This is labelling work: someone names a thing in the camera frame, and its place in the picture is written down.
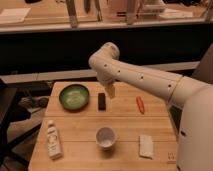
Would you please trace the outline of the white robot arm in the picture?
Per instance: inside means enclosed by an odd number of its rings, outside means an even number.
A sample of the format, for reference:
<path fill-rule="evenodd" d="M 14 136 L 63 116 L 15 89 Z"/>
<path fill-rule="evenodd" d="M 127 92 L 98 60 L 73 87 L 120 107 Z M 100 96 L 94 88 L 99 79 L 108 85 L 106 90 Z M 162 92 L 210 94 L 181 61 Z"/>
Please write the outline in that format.
<path fill-rule="evenodd" d="M 119 48 L 107 42 L 89 58 L 107 93 L 115 92 L 119 80 L 181 109 L 176 171 L 213 171 L 213 84 L 124 63 L 119 56 Z"/>

